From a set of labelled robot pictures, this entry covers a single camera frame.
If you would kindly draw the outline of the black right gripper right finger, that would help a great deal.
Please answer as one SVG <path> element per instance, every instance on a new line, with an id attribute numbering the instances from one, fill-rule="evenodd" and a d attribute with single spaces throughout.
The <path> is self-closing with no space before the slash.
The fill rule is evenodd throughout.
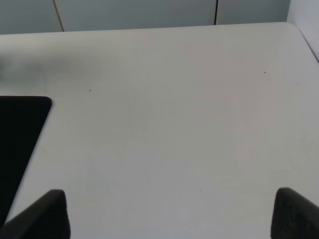
<path id="1" fill-rule="evenodd" d="M 276 192 L 271 222 L 272 239 L 317 239 L 319 207 L 291 188 Z"/>

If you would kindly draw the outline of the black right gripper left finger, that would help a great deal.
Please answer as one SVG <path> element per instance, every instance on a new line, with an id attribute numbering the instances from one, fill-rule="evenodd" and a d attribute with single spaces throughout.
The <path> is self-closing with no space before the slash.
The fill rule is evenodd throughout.
<path id="1" fill-rule="evenodd" d="M 54 189 L 45 193 L 0 229 L 2 239 L 69 239 L 71 228 L 66 195 Z"/>

